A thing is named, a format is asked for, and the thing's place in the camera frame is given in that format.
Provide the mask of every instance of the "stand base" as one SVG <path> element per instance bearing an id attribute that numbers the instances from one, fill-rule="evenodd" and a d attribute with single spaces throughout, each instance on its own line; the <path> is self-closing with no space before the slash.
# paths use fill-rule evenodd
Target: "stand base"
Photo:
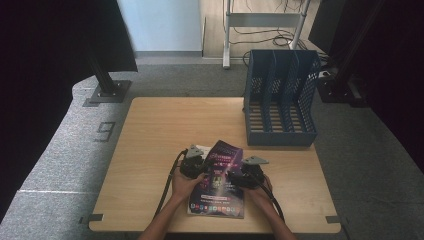
<path id="1" fill-rule="evenodd" d="M 122 103 L 131 86 L 131 81 L 116 80 L 113 83 L 115 85 L 115 91 L 113 93 L 102 92 L 102 89 L 98 85 L 91 98 L 87 98 L 83 106 L 97 107 L 100 103 Z"/>
<path id="2" fill-rule="evenodd" d="M 224 53 L 222 56 L 222 67 L 226 70 L 230 69 L 230 44 L 228 44 L 228 48 L 226 48 L 224 44 Z"/>
<path id="3" fill-rule="evenodd" d="M 351 107 L 368 107 L 365 98 L 356 90 L 354 83 L 349 83 L 342 89 L 335 90 L 336 80 L 332 76 L 322 76 L 318 79 L 317 89 L 324 103 L 348 103 Z"/>

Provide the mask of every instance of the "blue plastic file organizer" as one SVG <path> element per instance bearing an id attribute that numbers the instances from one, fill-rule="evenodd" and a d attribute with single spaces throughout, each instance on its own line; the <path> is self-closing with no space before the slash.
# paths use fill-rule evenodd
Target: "blue plastic file organizer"
<path id="1" fill-rule="evenodd" d="M 252 50 L 244 95 L 248 145 L 310 146 L 311 105 L 321 68 L 316 51 Z"/>

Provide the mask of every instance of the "book cover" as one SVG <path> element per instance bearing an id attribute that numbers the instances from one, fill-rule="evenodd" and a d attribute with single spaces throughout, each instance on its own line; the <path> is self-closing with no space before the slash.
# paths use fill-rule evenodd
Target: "book cover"
<path id="1" fill-rule="evenodd" d="M 241 174 L 243 149 L 219 140 L 212 149 L 198 146 L 206 159 L 214 160 L 208 176 L 194 188 L 188 213 L 205 216 L 244 218 L 243 191 L 227 179 L 227 171 Z"/>

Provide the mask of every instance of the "white wall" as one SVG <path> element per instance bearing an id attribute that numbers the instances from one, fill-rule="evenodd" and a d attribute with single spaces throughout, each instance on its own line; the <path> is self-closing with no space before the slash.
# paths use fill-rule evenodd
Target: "white wall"
<path id="1" fill-rule="evenodd" d="M 118 0 L 134 51 L 201 51 L 199 0 Z"/>

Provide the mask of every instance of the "metal bracket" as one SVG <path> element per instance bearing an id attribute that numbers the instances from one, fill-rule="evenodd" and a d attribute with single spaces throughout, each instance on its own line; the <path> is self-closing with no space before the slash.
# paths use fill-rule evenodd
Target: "metal bracket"
<path id="1" fill-rule="evenodd" d="M 115 88 L 112 93 L 104 93 L 100 85 L 98 85 L 91 98 L 88 98 L 83 106 L 96 107 L 99 103 L 122 103 L 124 101 L 125 94 L 131 86 L 131 81 L 115 80 L 113 81 L 113 84 Z"/>
<path id="2" fill-rule="evenodd" d="M 262 159 L 260 157 L 251 156 L 249 158 L 243 159 L 243 163 L 247 165 L 258 165 L 258 164 L 268 164 L 268 160 Z"/>
<path id="3" fill-rule="evenodd" d="M 322 71 L 319 73 L 317 89 L 324 103 L 349 103 L 351 107 L 368 107 L 366 99 L 356 86 L 361 81 L 351 76 L 347 84 L 340 84 L 336 75 Z"/>
<path id="4" fill-rule="evenodd" d="M 79 223 L 88 224 L 89 222 L 101 222 L 101 221 L 103 221 L 103 214 L 98 213 L 98 214 L 90 214 L 88 218 L 81 217 L 79 220 Z"/>
<path id="5" fill-rule="evenodd" d="M 327 220 L 327 223 L 328 224 L 331 224 L 331 223 L 340 223 L 339 216 L 325 216 L 325 219 Z"/>
<path id="6" fill-rule="evenodd" d="M 186 158 L 192 158 L 192 157 L 197 157 L 197 156 L 202 156 L 202 155 L 203 155 L 203 151 L 192 144 L 190 146 L 190 148 L 188 149 L 188 152 L 186 154 Z"/>

